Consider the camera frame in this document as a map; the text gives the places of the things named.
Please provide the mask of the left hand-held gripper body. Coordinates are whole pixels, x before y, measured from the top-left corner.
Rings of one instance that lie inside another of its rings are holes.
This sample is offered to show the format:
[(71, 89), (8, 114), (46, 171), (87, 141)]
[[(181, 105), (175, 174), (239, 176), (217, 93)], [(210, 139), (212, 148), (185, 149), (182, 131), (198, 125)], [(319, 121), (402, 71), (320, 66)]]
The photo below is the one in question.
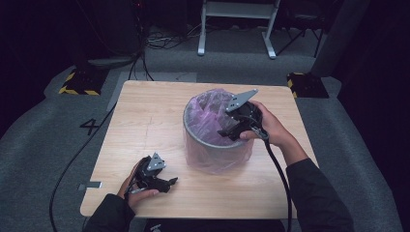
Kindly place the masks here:
[(167, 186), (167, 181), (158, 177), (165, 167), (165, 161), (158, 153), (141, 159), (129, 183), (128, 193), (137, 193), (141, 190), (158, 189), (160, 186)]

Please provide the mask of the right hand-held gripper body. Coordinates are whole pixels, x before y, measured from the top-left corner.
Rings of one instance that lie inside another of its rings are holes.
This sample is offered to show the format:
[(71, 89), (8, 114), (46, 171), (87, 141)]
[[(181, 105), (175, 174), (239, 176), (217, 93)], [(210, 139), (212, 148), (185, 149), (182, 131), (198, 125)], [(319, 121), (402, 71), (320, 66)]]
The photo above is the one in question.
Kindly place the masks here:
[(225, 113), (237, 121), (237, 131), (254, 131), (261, 139), (267, 140), (268, 133), (262, 128), (262, 113), (249, 100), (258, 93), (257, 89), (234, 94), (225, 108)]

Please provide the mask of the person's left hand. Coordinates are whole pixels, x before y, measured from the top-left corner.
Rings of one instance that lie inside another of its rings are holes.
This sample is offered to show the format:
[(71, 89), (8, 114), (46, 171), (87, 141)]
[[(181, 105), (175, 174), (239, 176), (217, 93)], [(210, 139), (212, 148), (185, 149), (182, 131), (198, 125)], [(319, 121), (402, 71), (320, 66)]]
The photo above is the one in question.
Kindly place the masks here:
[[(117, 193), (119, 197), (125, 198), (127, 187), (132, 180), (133, 173), (135, 169), (137, 168), (137, 166), (138, 166), (138, 163), (134, 165), (130, 175), (125, 179), (122, 186), (119, 188), (118, 193)], [(141, 190), (140, 192), (137, 192), (137, 193), (130, 193), (129, 198), (128, 198), (128, 205), (133, 210), (133, 212), (137, 214), (137, 209), (138, 209), (138, 205), (140, 202), (142, 202), (145, 199), (152, 198), (159, 193), (160, 192), (157, 189), (146, 189), (146, 190)]]

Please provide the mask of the person's right hand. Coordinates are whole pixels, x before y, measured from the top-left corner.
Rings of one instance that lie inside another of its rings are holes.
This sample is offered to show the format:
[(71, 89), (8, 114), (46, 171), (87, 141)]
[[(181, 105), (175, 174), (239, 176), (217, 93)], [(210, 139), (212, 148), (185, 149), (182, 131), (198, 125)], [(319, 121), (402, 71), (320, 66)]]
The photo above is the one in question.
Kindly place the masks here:
[(278, 118), (259, 101), (251, 101), (262, 113), (262, 128), (269, 135), (269, 142), (281, 150), (293, 149), (297, 140), (282, 125)]

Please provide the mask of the grey tape strip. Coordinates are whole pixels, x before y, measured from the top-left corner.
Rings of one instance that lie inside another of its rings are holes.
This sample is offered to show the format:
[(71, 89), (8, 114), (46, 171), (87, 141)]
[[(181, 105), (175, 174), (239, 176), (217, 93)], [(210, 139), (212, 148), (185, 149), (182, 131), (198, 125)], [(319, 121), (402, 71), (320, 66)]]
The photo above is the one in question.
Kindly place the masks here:
[(87, 182), (85, 184), (79, 184), (77, 190), (83, 191), (86, 189), (99, 189), (102, 187), (102, 182)]

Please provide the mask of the striped yellow black stand base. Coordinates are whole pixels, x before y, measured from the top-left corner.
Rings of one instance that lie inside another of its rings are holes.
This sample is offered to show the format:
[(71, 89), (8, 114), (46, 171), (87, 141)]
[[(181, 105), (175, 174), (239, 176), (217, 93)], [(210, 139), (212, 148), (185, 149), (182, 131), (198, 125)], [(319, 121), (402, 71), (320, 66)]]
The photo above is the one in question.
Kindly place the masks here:
[(89, 72), (73, 69), (59, 90), (59, 94), (99, 96), (109, 70)]
[(312, 75), (310, 72), (291, 72), (287, 75), (286, 79), (287, 86), (290, 88), (295, 99), (327, 99), (329, 97), (321, 78)]

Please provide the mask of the black tripod stand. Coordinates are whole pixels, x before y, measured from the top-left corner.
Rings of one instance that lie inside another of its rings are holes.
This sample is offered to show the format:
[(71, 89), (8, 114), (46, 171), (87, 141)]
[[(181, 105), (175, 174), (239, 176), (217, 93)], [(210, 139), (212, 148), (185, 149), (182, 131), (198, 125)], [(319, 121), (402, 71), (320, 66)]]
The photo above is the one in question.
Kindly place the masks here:
[(324, 34), (325, 12), (318, 0), (284, 0), (284, 25), (287, 34), (291, 28), (299, 30), (299, 33), (279, 50), (281, 54), (288, 46), (293, 44), (299, 37), (310, 30), (317, 40), (313, 57), (318, 54), (319, 46)]

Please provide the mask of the white metal desk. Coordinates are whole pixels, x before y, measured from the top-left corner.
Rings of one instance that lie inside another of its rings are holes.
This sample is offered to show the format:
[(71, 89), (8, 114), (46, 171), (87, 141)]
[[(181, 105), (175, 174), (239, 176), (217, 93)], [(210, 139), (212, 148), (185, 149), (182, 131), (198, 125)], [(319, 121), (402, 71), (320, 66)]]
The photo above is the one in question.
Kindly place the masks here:
[(281, 0), (274, 0), (274, 2), (270, 4), (257, 4), (203, 0), (197, 54), (199, 56), (205, 54), (206, 20), (208, 17), (238, 17), (269, 20), (267, 30), (262, 32), (262, 39), (269, 58), (276, 59), (277, 53), (274, 50), (270, 37), (278, 14), (280, 2)]

